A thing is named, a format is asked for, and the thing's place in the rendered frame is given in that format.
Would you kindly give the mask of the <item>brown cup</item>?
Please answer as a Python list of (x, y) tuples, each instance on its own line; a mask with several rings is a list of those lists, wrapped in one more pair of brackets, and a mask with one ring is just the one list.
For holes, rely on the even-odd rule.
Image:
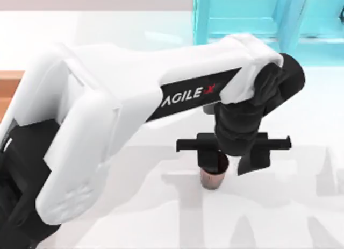
[(200, 169), (200, 183), (207, 190), (218, 189), (225, 177), (229, 167), (229, 159), (226, 155), (219, 155), (217, 160), (218, 169), (216, 172), (210, 172), (203, 168)]

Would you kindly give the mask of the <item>light blue rack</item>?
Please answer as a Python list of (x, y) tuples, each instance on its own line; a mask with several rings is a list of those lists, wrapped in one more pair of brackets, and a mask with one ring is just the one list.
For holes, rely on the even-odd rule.
[(249, 32), (287, 51), (302, 39), (344, 37), (344, 0), (193, 0), (192, 16), (197, 45)]

